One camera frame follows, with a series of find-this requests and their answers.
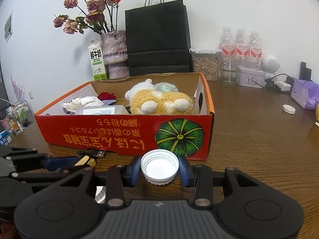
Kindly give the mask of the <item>green white milk carton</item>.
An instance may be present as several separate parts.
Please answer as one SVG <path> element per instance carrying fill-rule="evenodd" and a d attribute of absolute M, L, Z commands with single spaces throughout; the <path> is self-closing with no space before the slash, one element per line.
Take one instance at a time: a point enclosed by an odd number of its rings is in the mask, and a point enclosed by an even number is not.
<path fill-rule="evenodd" d="M 88 49 L 94 80 L 107 80 L 108 75 L 104 65 L 101 41 L 92 40 Z"/>

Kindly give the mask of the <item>right water bottle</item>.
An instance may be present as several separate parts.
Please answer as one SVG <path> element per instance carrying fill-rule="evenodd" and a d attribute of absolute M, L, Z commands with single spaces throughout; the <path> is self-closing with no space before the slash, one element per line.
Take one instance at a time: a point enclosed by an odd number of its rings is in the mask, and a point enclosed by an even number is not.
<path fill-rule="evenodd" d="M 251 66 L 253 68 L 259 69 L 260 63 L 262 59 L 262 43 L 259 37 L 258 31 L 251 31 L 251 35 L 249 37 L 249 56 L 251 61 Z"/>

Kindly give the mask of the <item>white tissue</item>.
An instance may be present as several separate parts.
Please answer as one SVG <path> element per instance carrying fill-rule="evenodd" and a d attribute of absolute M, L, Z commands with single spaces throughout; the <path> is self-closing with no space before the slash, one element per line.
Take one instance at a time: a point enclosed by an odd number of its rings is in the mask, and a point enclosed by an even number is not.
<path fill-rule="evenodd" d="M 77 109 L 83 107 L 103 106 L 104 103 L 95 96 L 87 96 L 83 98 L 75 98 L 71 102 L 61 103 L 61 107 L 69 112 L 75 113 Z"/>

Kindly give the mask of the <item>purple knitted cloth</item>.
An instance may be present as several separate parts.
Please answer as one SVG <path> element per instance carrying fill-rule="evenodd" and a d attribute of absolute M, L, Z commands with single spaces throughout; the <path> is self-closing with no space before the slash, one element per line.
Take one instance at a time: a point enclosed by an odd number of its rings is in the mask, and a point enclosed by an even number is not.
<path fill-rule="evenodd" d="M 115 99 L 102 100 L 104 106 L 114 105 L 117 102 Z"/>

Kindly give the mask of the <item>red artificial rose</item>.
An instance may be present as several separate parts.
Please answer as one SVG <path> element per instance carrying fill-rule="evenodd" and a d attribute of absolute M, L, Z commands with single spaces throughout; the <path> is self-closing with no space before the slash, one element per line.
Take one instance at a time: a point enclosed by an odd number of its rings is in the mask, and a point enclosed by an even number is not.
<path fill-rule="evenodd" d="M 103 101 L 103 100 L 115 100 L 116 96 L 113 93 L 109 92 L 102 92 L 98 95 L 98 99 Z"/>

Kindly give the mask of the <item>white charger plug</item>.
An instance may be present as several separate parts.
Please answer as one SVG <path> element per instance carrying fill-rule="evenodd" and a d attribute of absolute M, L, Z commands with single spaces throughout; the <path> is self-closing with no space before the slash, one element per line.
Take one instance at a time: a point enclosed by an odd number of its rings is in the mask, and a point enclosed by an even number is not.
<path fill-rule="evenodd" d="M 276 80 L 275 84 L 279 87 L 279 90 L 282 92 L 289 92 L 291 90 L 291 85 L 284 81 Z"/>

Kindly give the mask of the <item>iridescent plastic wrap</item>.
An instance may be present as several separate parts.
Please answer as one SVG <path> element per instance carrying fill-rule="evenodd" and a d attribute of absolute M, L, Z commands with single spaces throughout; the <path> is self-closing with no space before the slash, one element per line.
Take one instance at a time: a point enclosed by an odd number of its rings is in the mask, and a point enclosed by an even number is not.
<path fill-rule="evenodd" d="M 154 88 L 159 92 L 178 92 L 176 85 L 166 82 L 156 83 Z"/>

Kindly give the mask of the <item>dried pink rose bouquet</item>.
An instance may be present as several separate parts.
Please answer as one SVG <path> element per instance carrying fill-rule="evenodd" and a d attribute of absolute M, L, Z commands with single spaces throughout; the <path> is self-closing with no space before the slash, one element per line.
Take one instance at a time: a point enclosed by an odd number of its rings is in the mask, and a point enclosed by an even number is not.
<path fill-rule="evenodd" d="M 64 0 L 65 9 L 79 9 L 80 15 L 71 18 L 67 14 L 55 16 L 53 26 L 62 28 L 68 35 L 84 34 L 86 29 L 102 35 L 118 30 L 118 10 L 121 0 Z"/>

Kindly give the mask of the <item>purple textured vase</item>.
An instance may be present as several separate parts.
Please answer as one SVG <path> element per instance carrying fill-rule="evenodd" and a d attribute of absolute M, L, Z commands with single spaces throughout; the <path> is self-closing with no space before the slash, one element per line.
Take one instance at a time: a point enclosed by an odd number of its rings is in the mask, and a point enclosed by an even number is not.
<path fill-rule="evenodd" d="M 129 77 L 127 35 L 124 30 L 101 35 L 104 64 L 110 79 Z"/>

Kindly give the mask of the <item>empty drinking glass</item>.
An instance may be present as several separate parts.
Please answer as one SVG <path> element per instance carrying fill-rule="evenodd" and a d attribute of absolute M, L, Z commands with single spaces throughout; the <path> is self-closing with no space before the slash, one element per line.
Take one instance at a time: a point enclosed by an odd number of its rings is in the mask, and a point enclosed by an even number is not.
<path fill-rule="evenodd" d="M 237 56 L 221 55 L 220 78 L 225 86 L 236 86 L 238 77 L 238 66 L 241 58 Z"/>

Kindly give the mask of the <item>white screw cap lid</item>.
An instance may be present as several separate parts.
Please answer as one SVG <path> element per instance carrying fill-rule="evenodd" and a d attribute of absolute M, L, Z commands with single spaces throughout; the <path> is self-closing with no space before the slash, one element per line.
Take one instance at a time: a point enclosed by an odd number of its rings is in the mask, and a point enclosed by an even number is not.
<path fill-rule="evenodd" d="M 179 169 L 178 157 L 166 149 L 154 149 L 141 158 L 141 171 L 149 183 L 163 186 L 170 183 Z"/>

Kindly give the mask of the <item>black power strip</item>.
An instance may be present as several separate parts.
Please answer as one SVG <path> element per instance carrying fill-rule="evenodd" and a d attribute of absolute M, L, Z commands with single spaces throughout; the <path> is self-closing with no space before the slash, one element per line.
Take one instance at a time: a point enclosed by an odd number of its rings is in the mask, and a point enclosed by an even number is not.
<path fill-rule="evenodd" d="M 282 94 L 291 94 L 295 78 L 282 73 L 274 76 L 269 76 L 264 80 L 264 82 L 266 83 L 267 87 L 276 92 Z"/>

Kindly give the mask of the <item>white plastic bottle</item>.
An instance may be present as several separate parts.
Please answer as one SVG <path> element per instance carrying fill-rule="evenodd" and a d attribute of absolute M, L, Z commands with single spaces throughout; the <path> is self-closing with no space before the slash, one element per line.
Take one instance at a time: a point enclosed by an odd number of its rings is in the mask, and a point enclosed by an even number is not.
<path fill-rule="evenodd" d="M 129 112 L 123 105 L 108 105 L 108 106 L 94 106 L 94 107 L 82 107 L 76 109 L 75 115 L 127 115 Z"/>

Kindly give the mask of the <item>white yellow plush toy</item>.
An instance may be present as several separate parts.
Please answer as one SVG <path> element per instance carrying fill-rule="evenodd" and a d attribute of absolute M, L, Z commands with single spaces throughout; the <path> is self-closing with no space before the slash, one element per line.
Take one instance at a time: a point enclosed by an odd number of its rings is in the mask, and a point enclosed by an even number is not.
<path fill-rule="evenodd" d="M 134 85 L 125 93 L 130 111 L 136 115 L 194 114 L 192 99 L 185 93 L 160 90 L 151 79 Z"/>

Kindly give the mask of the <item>left water bottle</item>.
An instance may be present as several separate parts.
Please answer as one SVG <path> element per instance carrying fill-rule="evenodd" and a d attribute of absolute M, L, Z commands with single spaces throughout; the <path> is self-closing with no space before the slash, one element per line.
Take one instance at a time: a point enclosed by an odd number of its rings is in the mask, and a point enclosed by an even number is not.
<path fill-rule="evenodd" d="M 228 26 L 223 27 L 219 48 L 221 50 L 222 62 L 230 64 L 231 58 L 235 54 L 235 41 L 231 34 L 231 28 Z"/>

